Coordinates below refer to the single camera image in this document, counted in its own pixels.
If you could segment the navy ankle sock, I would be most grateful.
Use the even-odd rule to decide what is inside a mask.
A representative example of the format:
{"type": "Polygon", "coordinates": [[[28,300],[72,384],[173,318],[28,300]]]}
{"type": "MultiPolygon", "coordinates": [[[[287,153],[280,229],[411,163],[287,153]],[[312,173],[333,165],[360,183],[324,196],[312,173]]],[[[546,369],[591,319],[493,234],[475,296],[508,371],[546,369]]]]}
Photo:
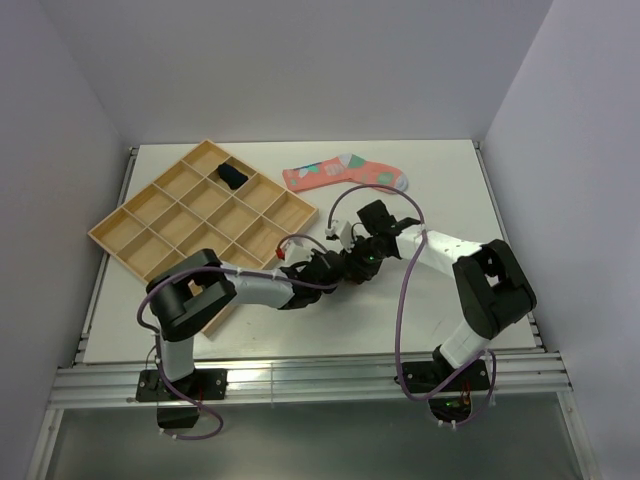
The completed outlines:
{"type": "Polygon", "coordinates": [[[246,174],[227,162],[220,164],[216,172],[232,191],[238,190],[249,180],[246,174]]]}

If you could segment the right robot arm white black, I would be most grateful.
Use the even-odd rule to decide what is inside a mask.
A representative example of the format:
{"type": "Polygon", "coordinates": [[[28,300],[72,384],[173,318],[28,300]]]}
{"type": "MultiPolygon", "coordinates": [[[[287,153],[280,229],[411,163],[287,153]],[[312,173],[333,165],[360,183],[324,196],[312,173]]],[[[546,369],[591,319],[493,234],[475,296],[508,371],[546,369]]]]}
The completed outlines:
{"type": "Polygon", "coordinates": [[[420,218],[401,220],[376,200],[357,212],[365,236],[351,232],[346,222],[328,220],[326,237],[343,246],[345,276],[354,283],[372,279],[383,260],[409,262],[396,314],[395,353],[401,353],[402,322],[410,277],[422,264],[452,278],[462,320],[432,354],[429,362],[435,383],[452,390],[468,374],[467,366],[503,330],[537,305],[537,298],[511,247],[501,239],[489,243],[462,240],[429,230],[420,218]]]}

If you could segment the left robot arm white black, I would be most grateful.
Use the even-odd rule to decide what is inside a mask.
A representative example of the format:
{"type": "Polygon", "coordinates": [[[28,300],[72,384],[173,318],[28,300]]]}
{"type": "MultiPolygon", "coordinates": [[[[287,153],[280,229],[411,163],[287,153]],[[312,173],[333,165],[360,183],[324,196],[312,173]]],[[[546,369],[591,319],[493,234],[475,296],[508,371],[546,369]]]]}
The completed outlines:
{"type": "Polygon", "coordinates": [[[305,308],[333,292],[345,264],[334,251],[314,250],[308,260],[273,270],[229,264],[202,249],[152,279],[137,312],[138,323],[155,337],[159,388],[183,399],[195,386],[193,338],[225,308],[261,305],[277,310],[305,308]]]}

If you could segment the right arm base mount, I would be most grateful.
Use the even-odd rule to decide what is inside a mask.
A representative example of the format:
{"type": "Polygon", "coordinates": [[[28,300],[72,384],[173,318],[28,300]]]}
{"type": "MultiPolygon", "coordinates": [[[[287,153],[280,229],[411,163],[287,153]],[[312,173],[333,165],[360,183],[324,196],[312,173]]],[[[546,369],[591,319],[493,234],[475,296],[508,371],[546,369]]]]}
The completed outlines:
{"type": "Polygon", "coordinates": [[[466,425],[494,404],[497,359],[477,358],[464,368],[451,370],[443,361],[409,361],[401,364],[394,382],[405,385],[408,398],[426,401],[440,426],[466,425]]]}

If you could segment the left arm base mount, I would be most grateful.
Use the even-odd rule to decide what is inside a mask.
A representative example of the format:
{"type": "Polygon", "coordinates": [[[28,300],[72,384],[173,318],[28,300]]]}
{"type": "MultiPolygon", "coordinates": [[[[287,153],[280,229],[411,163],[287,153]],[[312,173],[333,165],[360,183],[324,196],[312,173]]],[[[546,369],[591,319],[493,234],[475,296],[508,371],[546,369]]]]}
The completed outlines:
{"type": "Polygon", "coordinates": [[[195,369],[185,378],[166,382],[162,369],[145,369],[138,379],[135,401],[156,405],[156,421],[162,433],[180,440],[202,440],[217,435],[224,426],[222,416],[205,402],[224,400],[228,371],[195,369]],[[210,433],[189,434],[208,416],[217,422],[210,433]]]}

